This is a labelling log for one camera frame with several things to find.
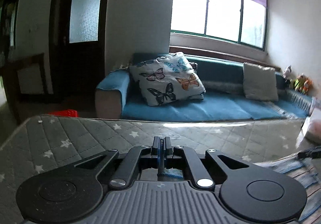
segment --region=metal screw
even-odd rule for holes
[[[201,186],[201,187],[210,187],[213,185],[213,181],[209,180],[209,179],[200,179],[197,181],[197,185]]]
[[[114,179],[114,180],[111,180],[109,184],[114,187],[122,187],[126,185],[126,181],[121,179]]]

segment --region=white pillow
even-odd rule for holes
[[[157,106],[205,92],[201,80],[182,52],[131,65],[129,71],[138,82],[149,106]]]
[[[245,62],[243,76],[243,89],[246,98],[260,101],[279,100],[274,68]]]

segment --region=quilted gray tablecloth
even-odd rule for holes
[[[36,116],[26,120],[0,147],[0,224],[22,221],[15,192],[29,177],[81,160],[108,148],[126,153],[171,138],[204,153],[214,148],[251,162],[296,151],[302,120],[237,123],[152,123]]]

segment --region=sofa backrest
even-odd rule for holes
[[[168,53],[134,53],[132,63],[156,59]],[[211,57],[200,57],[185,55],[190,62],[197,62],[197,75],[204,82],[229,83],[243,85],[243,64],[233,61],[225,61]],[[278,89],[285,89],[285,80],[282,74],[275,72],[276,86]]]

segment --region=butterfly pillow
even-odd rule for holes
[[[131,65],[129,70],[150,106],[189,99],[205,92],[182,52]]]

